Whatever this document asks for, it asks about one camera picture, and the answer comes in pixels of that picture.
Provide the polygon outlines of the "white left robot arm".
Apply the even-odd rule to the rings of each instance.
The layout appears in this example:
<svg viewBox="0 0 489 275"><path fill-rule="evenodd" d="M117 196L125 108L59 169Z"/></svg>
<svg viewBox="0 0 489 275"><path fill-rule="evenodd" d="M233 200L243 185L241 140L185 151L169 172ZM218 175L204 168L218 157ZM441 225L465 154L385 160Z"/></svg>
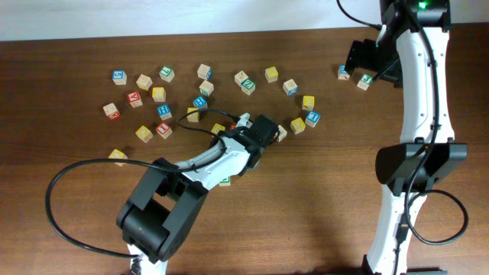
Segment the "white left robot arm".
<svg viewBox="0 0 489 275"><path fill-rule="evenodd" d="M209 191L230 176L242 176L259 163L278 125L247 114L231 131L222 131L209 149L171 164L155 160L116 218L129 251L131 274L164 274L168 260L186 240Z"/></svg>

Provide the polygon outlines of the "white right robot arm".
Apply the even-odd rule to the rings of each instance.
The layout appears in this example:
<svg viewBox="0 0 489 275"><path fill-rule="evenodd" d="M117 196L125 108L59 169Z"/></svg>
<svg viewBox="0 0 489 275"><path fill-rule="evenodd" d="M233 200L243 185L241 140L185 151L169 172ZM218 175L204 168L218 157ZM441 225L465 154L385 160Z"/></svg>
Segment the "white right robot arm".
<svg viewBox="0 0 489 275"><path fill-rule="evenodd" d="M356 40L345 64L353 74L362 68L403 90L400 142L377 152L375 170L381 184L379 222L362 274L407 274L411 238L431 244L414 228L435 184L467 158L467 145L455 140L446 95L446 52L450 3L382 1L376 40Z"/></svg>

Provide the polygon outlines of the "yellow S block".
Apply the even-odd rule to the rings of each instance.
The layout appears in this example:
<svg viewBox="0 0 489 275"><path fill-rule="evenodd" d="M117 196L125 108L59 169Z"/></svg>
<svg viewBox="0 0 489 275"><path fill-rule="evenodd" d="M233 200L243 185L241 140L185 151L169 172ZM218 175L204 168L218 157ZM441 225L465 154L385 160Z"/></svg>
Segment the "yellow S block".
<svg viewBox="0 0 489 275"><path fill-rule="evenodd" d="M225 126L215 123L214 126L212 127L211 132L213 134L219 134L221 131L225 131L225 130L226 130Z"/></svg>

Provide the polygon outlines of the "green R block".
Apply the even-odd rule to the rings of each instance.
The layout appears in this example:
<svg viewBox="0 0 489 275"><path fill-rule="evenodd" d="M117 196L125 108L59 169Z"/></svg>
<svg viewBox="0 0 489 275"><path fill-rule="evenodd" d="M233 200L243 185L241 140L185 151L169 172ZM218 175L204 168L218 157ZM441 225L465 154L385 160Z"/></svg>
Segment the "green R block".
<svg viewBox="0 0 489 275"><path fill-rule="evenodd" d="M228 176L224 178L220 183L220 186L230 186L231 185L231 178Z"/></svg>

